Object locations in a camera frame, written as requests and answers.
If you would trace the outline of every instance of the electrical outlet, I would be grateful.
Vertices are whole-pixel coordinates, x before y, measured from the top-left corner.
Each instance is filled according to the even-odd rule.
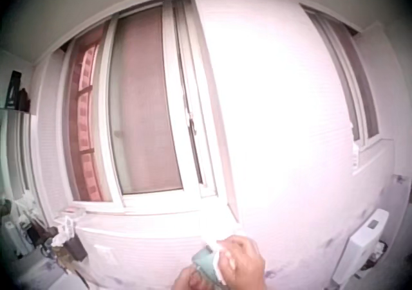
[[[115,254],[113,253],[113,248],[107,247],[107,246],[102,246],[102,245],[95,245],[95,249],[97,251],[97,254],[99,257],[107,262],[108,264],[112,266],[118,266],[118,261],[115,257]]]

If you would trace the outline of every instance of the window frame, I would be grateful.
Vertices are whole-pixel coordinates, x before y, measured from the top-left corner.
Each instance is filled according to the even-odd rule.
[[[324,14],[322,12],[318,12],[317,10],[313,10],[309,7],[303,7],[304,11],[306,12],[306,14],[312,14],[315,16],[315,20],[319,22],[319,24],[321,25],[320,28],[316,27],[317,31],[319,32],[319,29],[324,30],[324,33],[326,35],[326,38],[328,38],[328,40],[330,41],[330,43],[332,44],[332,48],[335,50],[337,58],[339,60],[339,62],[341,63],[342,69],[343,69],[343,73],[346,76],[347,82],[348,82],[348,86],[350,89],[350,93],[352,95],[353,98],[353,103],[354,103],[354,107],[355,107],[355,114],[357,117],[357,121],[358,121],[358,129],[359,129],[359,140],[354,140],[354,144],[356,144],[359,147],[359,150],[362,152],[366,149],[368,149],[371,145],[373,145],[374,143],[378,142],[381,139],[381,135],[380,135],[380,131],[379,131],[379,116],[378,116],[378,109],[377,109],[377,105],[375,103],[375,97],[373,96],[373,90],[371,88],[371,80],[370,77],[368,75],[368,71],[364,68],[364,60],[362,58],[362,55],[359,53],[359,49],[354,41],[353,36],[350,35],[349,32],[347,32],[348,35],[350,35],[350,42],[353,45],[353,48],[355,49],[357,56],[359,58],[359,60],[362,63],[362,69],[365,72],[366,78],[368,80],[368,85],[370,87],[370,91],[371,91],[371,96],[372,96],[372,100],[374,103],[374,108],[375,108],[375,114],[377,117],[377,124],[378,124],[378,133],[372,137],[368,137],[368,125],[367,125],[367,121],[366,121],[366,112],[365,112],[365,108],[364,108],[364,100],[362,98],[360,89],[359,89],[359,84],[357,82],[356,76],[355,76],[355,72],[353,70],[353,67],[351,65],[351,62],[346,54],[346,51],[344,49],[344,46],[341,44],[338,36],[336,35],[336,33],[334,32],[333,28],[331,27],[330,23],[328,21],[335,21],[337,23],[341,23],[344,25],[344,23],[342,23],[341,21],[330,17],[327,14]],[[311,19],[311,22],[315,25],[318,26],[318,24],[316,24],[314,22],[313,19]],[[326,41],[324,40],[325,37],[322,36],[322,33],[319,32],[319,34],[321,35],[322,40],[324,41],[324,43],[326,43]]]
[[[190,124],[190,119],[195,122],[198,134],[201,138],[196,142],[196,148],[201,152],[201,164],[206,165],[206,170],[203,168],[203,174],[206,182],[211,183],[215,192],[207,194],[209,198],[218,198],[219,203],[226,203],[226,192],[223,178],[223,169],[221,167],[220,154],[218,148],[218,140],[214,121],[212,117],[212,107],[209,100],[208,83],[205,71],[203,70],[203,62],[201,57],[200,45],[198,42],[197,31],[195,27],[196,16],[194,13],[194,3],[192,0],[180,0],[182,2],[183,20],[187,25],[187,33],[177,43],[176,34],[182,34],[180,24],[175,25],[173,0],[159,0],[154,3],[146,3],[136,8],[129,8],[113,14],[110,18],[108,28],[103,36],[100,51],[101,62],[100,67],[96,70],[98,72],[97,84],[93,86],[92,94],[95,106],[92,107],[92,115],[96,118],[96,128],[92,131],[94,137],[98,137],[99,145],[95,145],[95,151],[98,151],[101,158],[100,162],[102,169],[100,169],[99,180],[108,186],[111,196],[110,202],[91,202],[91,201],[76,201],[73,199],[70,188],[70,181],[68,170],[71,165],[66,164],[64,156],[61,159],[64,169],[64,189],[66,197],[70,206],[85,208],[88,212],[101,213],[132,213],[138,215],[148,214],[162,214],[162,213],[180,213],[191,212],[201,208],[201,190],[198,182],[195,165],[193,163],[192,148],[190,147],[189,133],[187,126]],[[171,127],[173,133],[174,147],[176,148],[176,156],[178,160],[178,168],[182,179],[182,190],[170,190],[163,192],[150,192],[145,194],[123,195],[118,180],[117,170],[112,148],[112,135],[109,122],[109,73],[111,63],[111,53],[115,39],[117,22],[122,17],[135,14],[153,8],[162,6],[162,42],[164,48],[164,68],[165,68],[165,85],[167,90],[167,101],[169,104],[169,116],[171,118]],[[59,152],[64,153],[64,129],[63,123],[66,119],[64,111],[60,107],[64,104],[66,98],[65,90],[68,86],[67,78],[70,72],[70,56],[77,38],[83,36],[88,31],[92,30],[99,23],[84,30],[77,37],[75,37],[66,52],[60,86],[59,86],[59,102],[57,103],[58,110],[58,124],[57,132],[59,139]],[[181,72],[179,68],[178,56],[176,52],[177,47],[180,47],[182,60],[184,66],[189,68],[182,70],[184,79],[181,79]],[[193,116],[188,116],[186,109],[184,109],[182,101],[183,87],[188,90],[190,94],[190,101],[192,106]]]

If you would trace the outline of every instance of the wall-mounted water heater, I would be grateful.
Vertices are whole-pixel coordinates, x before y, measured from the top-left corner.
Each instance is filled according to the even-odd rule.
[[[389,213],[378,209],[372,216],[353,234],[342,254],[341,261],[333,274],[333,281],[346,285],[349,278],[354,275],[374,252],[380,236],[388,221]]]

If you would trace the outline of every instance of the white appliance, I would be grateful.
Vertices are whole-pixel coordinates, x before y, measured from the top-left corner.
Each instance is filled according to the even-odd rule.
[[[17,259],[18,255],[25,256],[34,248],[23,238],[20,228],[16,227],[12,221],[4,222],[4,220],[7,220],[7,216],[3,217],[3,226],[0,231],[1,244],[4,245],[1,246],[1,249],[12,251],[11,253],[8,252],[12,255],[12,258],[7,260],[13,261]]]
[[[341,260],[333,274],[333,281],[340,285],[340,289],[347,284],[373,253],[380,236],[388,221],[389,213],[378,209],[372,216],[353,234],[346,245]]]

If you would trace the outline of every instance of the green object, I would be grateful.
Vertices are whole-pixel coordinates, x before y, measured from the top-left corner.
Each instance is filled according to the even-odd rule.
[[[216,272],[213,267],[213,258],[215,256],[215,252],[213,252],[210,247],[206,246],[199,250],[193,257],[192,262],[196,265],[196,269],[200,274],[213,284],[218,286],[220,289],[227,289],[216,276]]]

